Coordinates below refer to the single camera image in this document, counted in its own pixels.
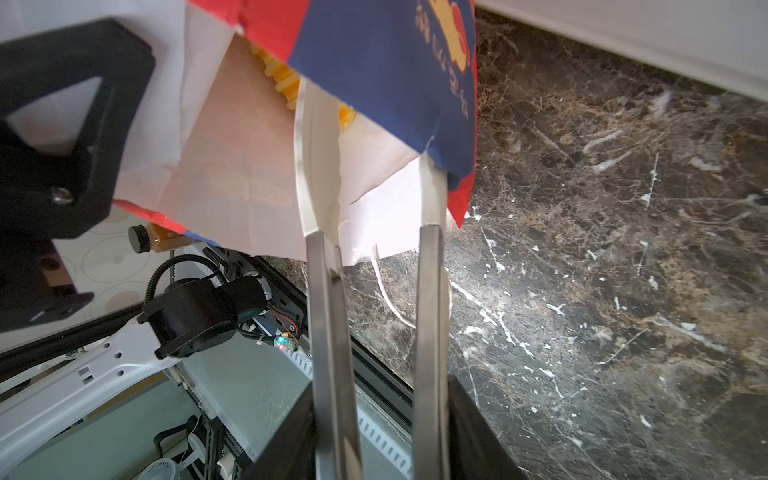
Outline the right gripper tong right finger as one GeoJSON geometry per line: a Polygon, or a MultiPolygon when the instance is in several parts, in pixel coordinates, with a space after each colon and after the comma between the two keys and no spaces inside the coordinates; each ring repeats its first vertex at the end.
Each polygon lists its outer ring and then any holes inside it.
{"type": "Polygon", "coordinates": [[[421,227],[417,278],[413,403],[413,477],[450,477],[447,354],[450,301],[443,266],[447,175],[424,152],[419,158],[421,227]]]}

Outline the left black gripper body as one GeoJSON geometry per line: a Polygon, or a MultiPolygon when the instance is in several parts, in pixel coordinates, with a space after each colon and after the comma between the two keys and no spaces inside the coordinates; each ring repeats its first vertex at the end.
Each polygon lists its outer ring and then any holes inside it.
{"type": "Polygon", "coordinates": [[[54,242],[76,239],[111,209],[123,151],[156,62],[114,18],[2,43],[1,116],[88,80],[99,84],[62,152],[29,145],[1,123],[1,330],[61,321],[90,303],[54,242]]]}

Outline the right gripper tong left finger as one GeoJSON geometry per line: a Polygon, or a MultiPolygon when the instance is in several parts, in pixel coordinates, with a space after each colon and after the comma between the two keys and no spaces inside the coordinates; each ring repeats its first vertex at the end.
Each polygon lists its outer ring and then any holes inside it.
{"type": "Polygon", "coordinates": [[[339,248],[338,101],[300,82],[294,125],[296,194],[306,243],[313,395],[320,479],[363,476],[349,322],[339,248]]]}

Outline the ridged fake bread stack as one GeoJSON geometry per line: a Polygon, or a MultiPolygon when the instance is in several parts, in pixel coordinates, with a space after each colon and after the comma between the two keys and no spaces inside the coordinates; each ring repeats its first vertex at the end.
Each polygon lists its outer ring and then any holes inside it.
{"type": "MultiPolygon", "coordinates": [[[[274,89],[284,97],[287,109],[295,111],[302,76],[258,45],[251,43],[250,50],[263,63],[264,75],[273,80],[274,89]]],[[[356,116],[354,109],[343,102],[338,103],[338,120],[342,130],[350,126],[356,116]]]]}

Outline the red paper gift bag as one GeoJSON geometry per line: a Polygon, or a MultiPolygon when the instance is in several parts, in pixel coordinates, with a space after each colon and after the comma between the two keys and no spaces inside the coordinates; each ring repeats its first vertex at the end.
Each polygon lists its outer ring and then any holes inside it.
{"type": "MultiPolygon", "coordinates": [[[[5,1],[1,45],[103,18],[147,42],[156,62],[108,216],[120,208],[224,248],[306,258],[296,110],[253,43],[357,112],[339,135],[344,265],[417,246],[424,152],[447,175],[445,230],[463,224],[477,152],[473,2],[5,1]]],[[[98,84],[67,87],[1,123],[62,152],[98,84]]]]}

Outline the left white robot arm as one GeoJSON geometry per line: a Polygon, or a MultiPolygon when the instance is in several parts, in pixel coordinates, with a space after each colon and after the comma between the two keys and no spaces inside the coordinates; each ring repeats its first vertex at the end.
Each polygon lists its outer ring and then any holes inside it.
{"type": "MultiPolygon", "coordinates": [[[[55,265],[57,239],[104,220],[129,129],[155,67],[150,46],[112,18],[51,30],[1,46],[1,112],[98,79],[71,152],[57,157],[1,130],[1,327],[69,317],[91,300],[55,265]]],[[[229,340],[267,300],[253,276],[210,277],[150,292],[137,315],[102,344],[1,405],[1,469],[105,401],[179,360],[229,340]]]]}

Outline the small brown bottle black cap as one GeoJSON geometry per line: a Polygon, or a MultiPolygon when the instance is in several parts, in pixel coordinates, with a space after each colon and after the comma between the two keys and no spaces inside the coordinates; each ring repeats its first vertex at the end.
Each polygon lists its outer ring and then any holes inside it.
{"type": "Polygon", "coordinates": [[[168,252],[196,242],[193,237],[179,234],[154,223],[130,227],[128,239],[132,249],[138,254],[168,252]]]}

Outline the white rectangular tray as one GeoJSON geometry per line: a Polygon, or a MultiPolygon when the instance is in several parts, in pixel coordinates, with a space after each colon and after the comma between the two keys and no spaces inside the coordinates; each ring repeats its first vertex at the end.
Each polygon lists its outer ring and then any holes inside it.
{"type": "Polygon", "coordinates": [[[481,1],[479,7],[764,101],[764,1],[481,1]]]}

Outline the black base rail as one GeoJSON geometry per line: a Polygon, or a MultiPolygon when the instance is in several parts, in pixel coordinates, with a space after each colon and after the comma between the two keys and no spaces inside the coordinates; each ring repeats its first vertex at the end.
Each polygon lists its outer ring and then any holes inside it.
{"type": "MultiPolygon", "coordinates": [[[[247,456],[256,459],[313,375],[306,295],[263,257],[219,247],[201,252],[229,279],[258,276],[272,305],[301,329],[294,352],[236,334],[186,364],[200,394],[247,456]]],[[[409,479],[412,389],[358,340],[352,342],[352,357],[364,476],[409,479]]]]}

